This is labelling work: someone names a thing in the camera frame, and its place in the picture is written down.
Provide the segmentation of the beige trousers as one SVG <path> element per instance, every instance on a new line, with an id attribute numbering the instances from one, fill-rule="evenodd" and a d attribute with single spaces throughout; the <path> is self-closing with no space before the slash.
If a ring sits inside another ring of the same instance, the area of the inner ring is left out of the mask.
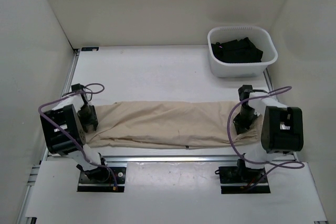
<path id="1" fill-rule="evenodd" d="M 238 135 L 227 125 L 235 101 L 122 101 L 96 107 L 98 128 L 86 134 L 94 147 L 198 149 L 258 142 L 262 116 Z"/>

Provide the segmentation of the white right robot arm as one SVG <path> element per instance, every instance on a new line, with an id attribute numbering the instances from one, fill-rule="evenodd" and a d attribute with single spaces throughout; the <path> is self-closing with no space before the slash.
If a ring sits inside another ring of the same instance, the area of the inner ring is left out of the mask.
<path id="1" fill-rule="evenodd" d="M 262 116 L 258 145 L 237 161 L 236 177 L 242 181 L 260 179 L 264 165 L 275 158 L 303 149 L 303 118 L 298 107 L 284 105 L 272 93 L 245 84 L 238 89 L 240 112 L 233 118 L 238 135 L 248 132 Z"/>

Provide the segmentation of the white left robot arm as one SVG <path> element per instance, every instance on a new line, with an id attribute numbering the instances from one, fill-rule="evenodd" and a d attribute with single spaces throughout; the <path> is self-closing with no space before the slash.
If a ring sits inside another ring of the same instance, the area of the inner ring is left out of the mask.
<path id="1" fill-rule="evenodd" d="M 73 84 L 70 92 L 60 99 L 38 108 L 49 153 L 73 159 L 89 180 L 100 183 L 108 181 L 112 172 L 106 159 L 86 143 L 86 134 L 98 128 L 98 116 L 91 100 L 102 91 L 104 85 L 100 83 Z"/>

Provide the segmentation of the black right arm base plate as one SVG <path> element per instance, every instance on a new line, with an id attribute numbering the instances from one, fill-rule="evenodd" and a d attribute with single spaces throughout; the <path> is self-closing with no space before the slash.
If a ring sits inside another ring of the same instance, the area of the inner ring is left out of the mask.
<path id="1" fill-rule="evenodd" d="M 220 166 L 215 175 L 219 176 L 222 195 L 269 194 L 271 193 L 265 169 Z"/>

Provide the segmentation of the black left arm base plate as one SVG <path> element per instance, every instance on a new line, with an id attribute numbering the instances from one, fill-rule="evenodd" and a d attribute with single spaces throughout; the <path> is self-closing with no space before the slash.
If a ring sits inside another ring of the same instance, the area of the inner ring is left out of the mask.
<path id="1" fill-rule="evenodd" d="M 107 169 L 96 168 L 94 170 L 80 172 L 77 192 L 90 193 L 123 193 L 127 175 L 126 166 L 110 167 L 114 176 Z"/>

